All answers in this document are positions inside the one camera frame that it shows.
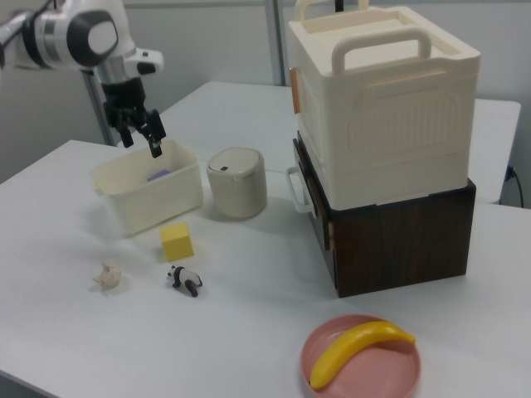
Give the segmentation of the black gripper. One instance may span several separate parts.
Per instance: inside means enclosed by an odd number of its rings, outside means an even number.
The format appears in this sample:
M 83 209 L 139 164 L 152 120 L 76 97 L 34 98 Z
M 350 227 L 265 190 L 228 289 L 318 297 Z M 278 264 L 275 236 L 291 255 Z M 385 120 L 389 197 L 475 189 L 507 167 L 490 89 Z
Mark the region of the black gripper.
M 134 144 L 130 128 L 139 131 L 148 141 L 153 158 L 163 154 L 161 142 L 166 132 L 156 109 L 144 107 L 146 94 L 142 80 L 137 77 L 118 84 L 103 84 L 104 111 L 108 125 L 119 133 L 125 148 Z

